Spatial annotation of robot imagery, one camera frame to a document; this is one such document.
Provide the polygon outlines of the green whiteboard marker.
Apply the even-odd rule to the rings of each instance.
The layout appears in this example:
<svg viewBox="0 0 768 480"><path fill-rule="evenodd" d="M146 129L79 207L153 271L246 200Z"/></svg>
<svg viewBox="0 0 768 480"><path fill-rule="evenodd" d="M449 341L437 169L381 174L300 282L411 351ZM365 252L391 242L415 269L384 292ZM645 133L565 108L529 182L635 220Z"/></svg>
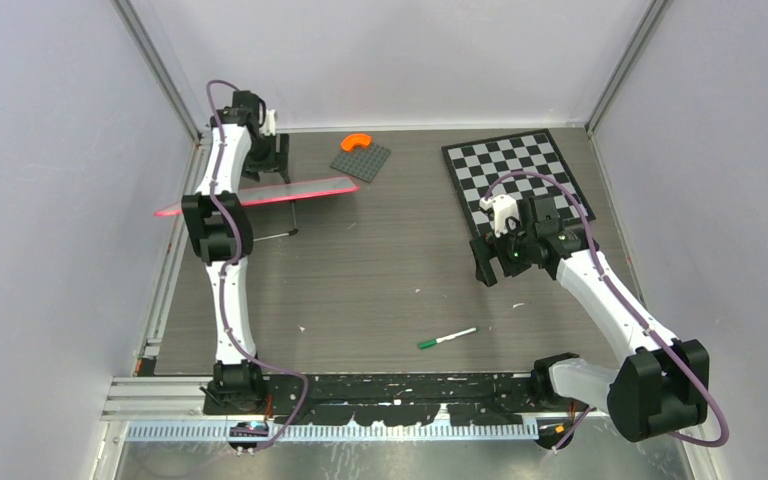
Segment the green whiteboard marker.
<svg viewBox="0 0 768 480"><path fill-rule="evenodd" d="M444 336L441 336L441 337L437 337L437 338L433 338L433 339L429 339L429 340L424 340L424 341L421 341L421 342L417 343L417 348L419 350L426 350L426 349L432 348L432 347L434 347L434 346L436 346L436 345L438 345L440 343L448 342L448 341L451 341L451 340L454 340L454 339L457 339L457 338L460 338L460 337L463 337L463 336L466 336L466 335L471 335L471 334L477 333L479 330L480 330L479 327L471 327L471 328L467 328L467 329L464 329L464 330L461 330L461 331L458 331L458 332L455 332L455 333L451 333L451 334L448 334L448 335L444 335Z"/></svg>

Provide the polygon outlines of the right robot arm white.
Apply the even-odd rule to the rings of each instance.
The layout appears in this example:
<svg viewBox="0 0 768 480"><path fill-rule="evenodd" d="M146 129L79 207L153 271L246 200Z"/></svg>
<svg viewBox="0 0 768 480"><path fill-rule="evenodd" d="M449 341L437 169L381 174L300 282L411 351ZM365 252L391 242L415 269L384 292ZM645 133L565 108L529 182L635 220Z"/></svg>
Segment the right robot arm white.
<svg viewBox="0 0 768 480"><path fill-rule="evenodd" d="M697 340L680 340L631 296L587 225L562 219L548 195L497 195L480 200L479 210L491 229L470 242L477 280L496 284L493 260L506 277L544 270L581 305L619 363L608 369L570 352L535 361L530 392L537 406L551 411L567 400L583 403L607 413L630 442L707 420L707 350Z"/></svg>

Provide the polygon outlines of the whiteboard with pink frame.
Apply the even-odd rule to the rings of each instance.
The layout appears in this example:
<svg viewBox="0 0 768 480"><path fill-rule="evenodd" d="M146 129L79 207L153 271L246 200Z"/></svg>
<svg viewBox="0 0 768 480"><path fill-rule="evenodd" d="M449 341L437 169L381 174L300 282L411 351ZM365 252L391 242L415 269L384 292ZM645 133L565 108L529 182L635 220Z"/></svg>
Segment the whiteboard with pink frame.
<svg viewBox="0 0 768 480"><path fill-rule="evenodd" d="M217 198L221 198L222 193L228 193L221 190L220 187L227 186L228 182L219 182L219 185L215 186L215 194ZM196 201L195 218L210 218L213 216L212 210L215 206L212 200L209 198L211 181L208 179L204 189L199 190L197 193L202 194L198 200L206 201L206 206L199 207L198 200ZM236 196L239 203L243 207L268 205L275 203L290 202L296 200L307 200L314 198L322 198L328 196L342 195L354 193L359 190L359 186L355 181L348 176L336 176L324 179L305 180L300 182L291 182L289 184L275 184L268 186L260 186L253 188L242 188L236 192ZM169 205L161 208L153 213L154 217L184 217L183 200L181 202Z"/></svg>

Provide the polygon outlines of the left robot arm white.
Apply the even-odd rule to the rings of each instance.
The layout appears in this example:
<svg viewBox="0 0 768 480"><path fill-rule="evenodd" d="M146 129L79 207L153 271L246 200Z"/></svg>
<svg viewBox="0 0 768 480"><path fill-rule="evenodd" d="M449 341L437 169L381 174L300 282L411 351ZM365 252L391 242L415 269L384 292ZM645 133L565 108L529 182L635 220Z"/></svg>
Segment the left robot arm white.
<svg viewBox="0 0 768 480"><path fill-rule="evenodd" d="M251 331L246 274L254 247L251 222L238 196L242 179L278 174L290 181L289 137L278 134L276 114L250 90L235 90L229 105L212 109L212 145L196 190L182 198L194 254L212 289L217 345L212 378L203 387L208 413L258 412L267 387Z"/></svg>

